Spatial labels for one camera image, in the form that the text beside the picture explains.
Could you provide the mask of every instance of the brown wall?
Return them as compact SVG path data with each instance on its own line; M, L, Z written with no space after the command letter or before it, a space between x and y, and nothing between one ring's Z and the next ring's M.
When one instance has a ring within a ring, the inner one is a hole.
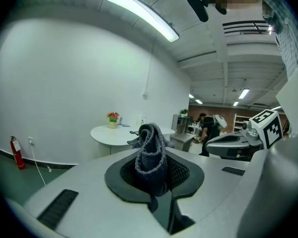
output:
M244 117L253 117L259 114L260 111L246 110L246 109L230 109L230 108L214 108L214 107L204 107L204 106L189 106L188 116L193 117L193 120L197 120L200 113L206 113L207 116L220 115L226 122L227 127L222 131L232 132L234 123L234 114ZM287 117L285 115L279 114L280 120L282 122L282 127L284 127Z

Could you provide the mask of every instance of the wall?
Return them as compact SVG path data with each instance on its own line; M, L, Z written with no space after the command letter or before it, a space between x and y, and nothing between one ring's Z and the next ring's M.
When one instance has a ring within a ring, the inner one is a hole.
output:
M259 114L260 111L246 110L246 109L229 109L229 108L216 108L216 107L205 107L205 106L189 106L189 115L193 117L193 120L196 120L200 113L205 113L208 116L220 115L222 116L226 122L227 127L222 129L222 131L232 132L233 131L233 123L234 123L234 115L243 117L253 117L256 114ZM285 115L279 114L280 120L282 122L282 126L287 121L287 117Z
M136 29L84 9L50 11L23 10L0 34L0 149L10 152L14 135L33 159L31 136L37 160L77 164L108 154L89 134L108 112L171 128L172 115L188 107L190 81L164 51L155 47L148 74L152 40Z

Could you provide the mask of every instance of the potted flower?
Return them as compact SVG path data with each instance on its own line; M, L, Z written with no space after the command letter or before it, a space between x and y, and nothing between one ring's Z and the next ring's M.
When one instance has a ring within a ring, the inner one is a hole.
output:
M107 117L109 118L108 128L111 128L111 129L117 128L118 127L117 120L118 120L119 114L111 112L107 114Z
M180 114L181 114L181 117L187 117L188 116L188 110L187 109L181 110Z

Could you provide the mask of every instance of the green floor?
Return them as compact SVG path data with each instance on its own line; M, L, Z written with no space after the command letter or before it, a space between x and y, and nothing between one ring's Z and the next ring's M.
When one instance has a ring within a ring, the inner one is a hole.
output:
M59 177L66 170L40 168L46 184ZM11 198L20 205L36 191L44 186L36 166L27 164L24 170L19 170L14 160L0 155L0 189L6 198Z

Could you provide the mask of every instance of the fire extinguisher label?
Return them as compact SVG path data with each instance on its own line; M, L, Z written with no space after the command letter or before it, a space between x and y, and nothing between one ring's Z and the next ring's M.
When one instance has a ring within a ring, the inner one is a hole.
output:
M13 141L13 146L16 152L21 150L18 140Z

